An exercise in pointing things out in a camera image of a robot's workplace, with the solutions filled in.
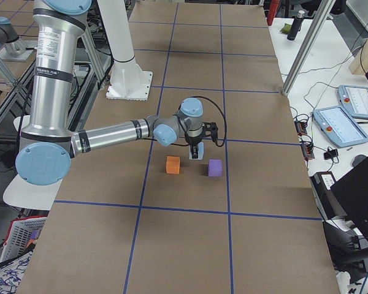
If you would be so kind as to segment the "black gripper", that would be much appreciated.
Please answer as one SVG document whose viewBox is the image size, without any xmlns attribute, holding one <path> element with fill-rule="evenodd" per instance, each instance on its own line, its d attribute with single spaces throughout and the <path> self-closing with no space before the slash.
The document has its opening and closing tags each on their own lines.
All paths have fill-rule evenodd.
<svg viewBox="0 0 368 294">
<path fill-rule="evenodd" d="M 188 134 L 186 134 L 185 140 L 190 146 L 190 158 L 198 159 L 199 158 L 199 144 L 203 140 L 202 135 L 191 137 Z"/>
</svg>

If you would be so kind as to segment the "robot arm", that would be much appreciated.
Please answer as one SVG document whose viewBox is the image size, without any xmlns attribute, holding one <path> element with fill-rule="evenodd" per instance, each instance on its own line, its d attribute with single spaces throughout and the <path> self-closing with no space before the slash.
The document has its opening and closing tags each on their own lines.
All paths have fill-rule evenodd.
<svg viewBox="0 0 368 294">
<path fill-rule="evenodd" d="M 194 158 L 204 137 L 202 102 L 185 99 L 169 118 L 151 115 L 112 126 L 85 129 L 82 110 L 68 122 L 77 42 L 87 29 L 90 1 L 36 1 L 39 26 L 29 123 L 21 128 L 17 173 L 27 183 L 46 186 L 62 180 L 71 160 L 105 146 L 153 137 L 169 146 L 184 137 Z"/>
</svg>

